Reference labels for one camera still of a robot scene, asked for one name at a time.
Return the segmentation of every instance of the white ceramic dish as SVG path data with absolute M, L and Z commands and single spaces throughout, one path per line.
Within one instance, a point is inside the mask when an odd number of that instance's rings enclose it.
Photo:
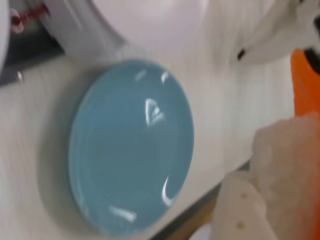
M 8 0 L 0 0 L 0 72 L 7 55 L 9 39 L 9 4 Z
M 185 43 L 201 26 L 209 0 L 91 0 L 127 41 L 149 51 Z

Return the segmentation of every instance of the ceramic plate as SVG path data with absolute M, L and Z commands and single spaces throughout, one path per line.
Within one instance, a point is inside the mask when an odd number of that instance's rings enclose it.
M 194 147 L 191 111 L 176 79 L 133 61 L 100 76 L 71 129 L 68 168 L 85 218 L 111 236 L 135 236 L 174 203 Z
M 9 38 L 9 5 L 7 0 L 0 0 L 0 73 L 7 54 Z
M 127 41 L 151 51 L 180 46 L 191 38 L 209 0 L 91 0 Z

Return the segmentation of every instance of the table surface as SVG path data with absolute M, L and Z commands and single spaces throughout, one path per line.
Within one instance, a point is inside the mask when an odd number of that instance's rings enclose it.
M 134 238 L 154 236 L 251 155 L 255 131 L 293 116 L 289 59 L 231 66 L 230 52 L 259 22 L 270 0 L 211 0 L 198 34 L 181 49 L 148 54 L 126 45 L 99 64 L 59 57 L 0 89 L 0 232 L 6 240 L 112 240 L 79 216 L 70 195 L 66 151 L 85 90 L 106 66 L 156 61 L 179 79 L 193 114 L 195 145 L 173 207 Z

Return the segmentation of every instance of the orange object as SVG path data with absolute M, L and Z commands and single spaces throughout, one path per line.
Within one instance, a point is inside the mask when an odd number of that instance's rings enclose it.
M 320 113 L 320 74 L 314 71 L 305 53 L 300 49 L 295 50 L 291 56 L 291 73 L 295 115 Z M 317 221 L 314 222 L 317 226 L 314 240 L 320 240 L 320 206 L 315 211 L 319 214 Z

